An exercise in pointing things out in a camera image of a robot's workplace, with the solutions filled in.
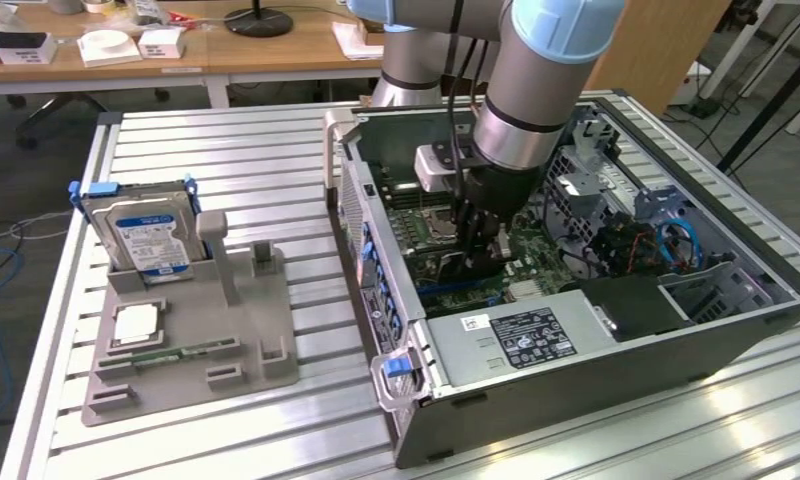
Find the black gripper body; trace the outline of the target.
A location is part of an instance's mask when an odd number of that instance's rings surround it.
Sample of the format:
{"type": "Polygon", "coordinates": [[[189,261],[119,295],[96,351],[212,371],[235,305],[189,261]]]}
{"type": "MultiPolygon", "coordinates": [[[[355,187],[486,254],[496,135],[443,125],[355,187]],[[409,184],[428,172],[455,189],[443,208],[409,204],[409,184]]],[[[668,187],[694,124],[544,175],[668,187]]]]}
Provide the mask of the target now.
{"type": "Polygon", "coordinates": [[[540,177],[539,169],[475,167],[466,177],[466,199],[476,210],[495,215],[500,223],[511,223],[528,202],[540,177]]]}

